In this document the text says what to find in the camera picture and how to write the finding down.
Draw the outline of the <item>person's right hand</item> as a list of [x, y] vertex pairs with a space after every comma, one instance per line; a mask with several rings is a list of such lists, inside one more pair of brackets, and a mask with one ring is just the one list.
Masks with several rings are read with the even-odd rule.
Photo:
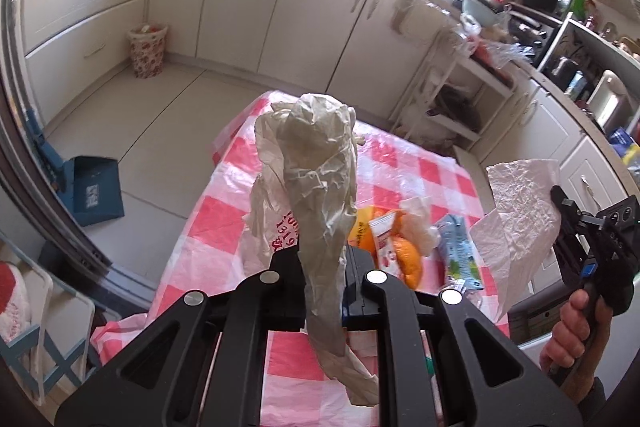
[[551, 338], [539, 357], [540, 366], [545, 371], [552, 364], [571, 369], [576, 362], [582, 363], [565, 381], [573, 386], [575, 392], [588, 391], [592, 386], [611, 335], [613, 310], [600, 297], [594, 309], [594, 326], [591, 327], [586, 314], [589, 303], [587, 291], [574, 291], [562, 306], [560, 321], [553, 326]]

